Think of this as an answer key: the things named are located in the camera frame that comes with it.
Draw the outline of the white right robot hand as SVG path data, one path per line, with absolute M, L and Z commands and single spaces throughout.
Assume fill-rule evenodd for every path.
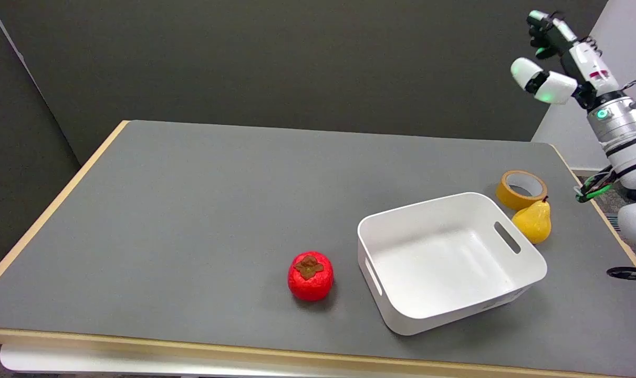
M 539 60 L 558 57 L 563 72 L 546 71 L 529 58 L 517 58 L 510 73 L 518 86 L 536 100 L 565 104 L 574 98 L 591 112 L 625 92 L 602 60 L 602 52 L 590 36 L 579 38 L 560 12 L 531 10 L 526 17 L 530 45 Z

